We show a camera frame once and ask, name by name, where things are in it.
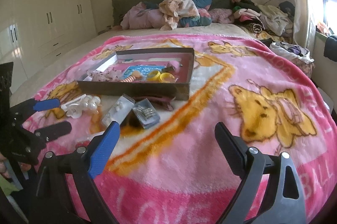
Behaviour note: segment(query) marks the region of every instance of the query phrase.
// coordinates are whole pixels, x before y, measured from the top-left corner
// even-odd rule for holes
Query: open cardboard box
[[[127,94],[130,97],[175,97],[176,100],[188,100],[190,92],[190,80],[193,72],[194,49],[193,48],[149,48],[116,51],[90,70],[105,71],[111,65],[126,62],[132,66],[134,62],[141,60],[159,59],[161,61],[180,59],[182,67],[175,83],[158,82],[107,82],[92,81],[87,74],[83,75],[78,84],[86,94],[121,96]]]

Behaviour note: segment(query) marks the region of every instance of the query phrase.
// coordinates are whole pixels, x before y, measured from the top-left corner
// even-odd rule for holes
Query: yellow bracelet
[[[147,75],[147,80],[148,81],[157,81],[159,80],[160,77],[160,72],[158,70],[151,71]]]
[[[159,81],[162,83],[174,83],[176,78],[170,73],[162,73],[159,77]]]

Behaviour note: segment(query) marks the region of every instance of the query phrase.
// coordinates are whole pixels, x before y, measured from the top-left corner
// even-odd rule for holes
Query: white wardrobe
[[[14,62],[12,92],[96,35],[90,0],[0,0],[0,63]]]

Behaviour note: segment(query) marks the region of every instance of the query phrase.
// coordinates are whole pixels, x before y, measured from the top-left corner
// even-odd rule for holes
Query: silver screw
[[[85,150],[86,150],[85,147],[78,147],[76,151],[77,151],[77,153],[84,153]]]
[[[290,154],[288,154],[287,152],[283,152],[282,156],[286,159],[290,158]]]
[[[53,152],[46,152],[44,155],[46,158],[51,158],[53,156]]]
[[[258,153],[258,149],[256,149],[255,147],[250,147],[249,148],[249,152],[253,153],[253,154],[257,154]]]

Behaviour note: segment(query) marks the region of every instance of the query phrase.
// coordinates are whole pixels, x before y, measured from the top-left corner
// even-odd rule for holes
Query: bed
[[[120,223],[216,222],[240,182],[214,138],[219,121],[263,153],[291,155],[303,184],[309,223],[337,182],[337,127],[313,83],[235,25],[106,32],[38,72],[12,95],[11,104],[31,96],[80,95],[75,80],[108,54],[162,47],[194,48],[190,100],[173,101],[173,112],[158,109],[161,122],[151,129],[122,128],[105,171],[95,179]],[[72,152],[80,139],[103,130],[100,119],[117,98],[101,99],[99,114],[67,118],[71,134],[49,143],[40,158],[48,150]],[[65,118],[42,112],[24,126],[34,131]],[[249,217],[257,213],[266,182],[264,177]],[[71,177],[68,184],[77,213],[86,218]]]

